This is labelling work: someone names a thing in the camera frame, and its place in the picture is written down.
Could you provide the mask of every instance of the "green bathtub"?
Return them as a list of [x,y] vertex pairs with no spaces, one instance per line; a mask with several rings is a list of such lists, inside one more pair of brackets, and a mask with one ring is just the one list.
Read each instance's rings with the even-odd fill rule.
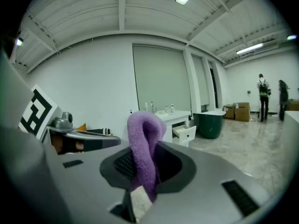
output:
[[204,113],[193,113],[196,129],[206,139],[216,139],[222,129],[223,115],[225,111],[216,110]]

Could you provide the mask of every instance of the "tile floor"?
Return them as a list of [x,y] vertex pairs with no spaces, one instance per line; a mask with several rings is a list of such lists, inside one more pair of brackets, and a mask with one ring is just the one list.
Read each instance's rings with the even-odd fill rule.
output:
[[[280,191],[286,179],[283,175],[284,152],[280,140],[282,122],[268,117],[265,123],[224,119],[219,138],[207,140],[196,134],[189,148],[218,155],[241,171],[252,175],[270,195]],[[151,203],[142,187],[131,193],[137,220]]]

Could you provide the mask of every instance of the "white shirt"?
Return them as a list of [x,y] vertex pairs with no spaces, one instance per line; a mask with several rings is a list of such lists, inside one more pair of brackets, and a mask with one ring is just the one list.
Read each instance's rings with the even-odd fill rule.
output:
[[[258,81],[257,81],[257,88],[258,88],[258,90],[260,90],[260,84],[261,83],[264,83],[265,82],[265,79],[262,77],[262,78],[260,78]],[[268,90],[270,89],[270,85],[269,85],[269,82],[268,82],[268,80],[266,80],[266,85],[267,85],[267,88],[268,88]]]

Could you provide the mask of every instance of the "black pants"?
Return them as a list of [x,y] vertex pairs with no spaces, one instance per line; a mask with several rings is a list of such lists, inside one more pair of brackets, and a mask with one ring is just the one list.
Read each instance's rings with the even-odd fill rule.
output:
[[286,103],[280,103],[280,110],[279,110],[280,120],[284,120],[286,108],[287,108]]
[[265,111],[265,119],[267,119],[268,115],[268,106],[269,106],[269,98],[268,97],[260,97],[261,103],[262,103],[262,109],[261,109],[261,121],[263,121],[263,106],[266,105],[266,111]]

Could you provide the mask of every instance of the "person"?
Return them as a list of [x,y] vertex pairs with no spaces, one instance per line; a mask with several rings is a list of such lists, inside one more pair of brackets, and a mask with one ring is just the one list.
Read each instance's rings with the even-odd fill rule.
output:
[[279,119],[284,120],[285,111],[287,108],[287,102],[289,100],[288,86],[283,80],[279,80],[278,89],[279,89],[279,104],[280,104]]
[[270,85],[269,82],[264,79],[262,74],[259,74],[259,80],[257,81],[257,88],[259,90],[260,100],[261,100],[261,122],[263,122],[263,109],[265,107],[265,120],[267,120],[268,116],[268,107],[269,107],[269,97],[268,95],[271,94],[270,92]]

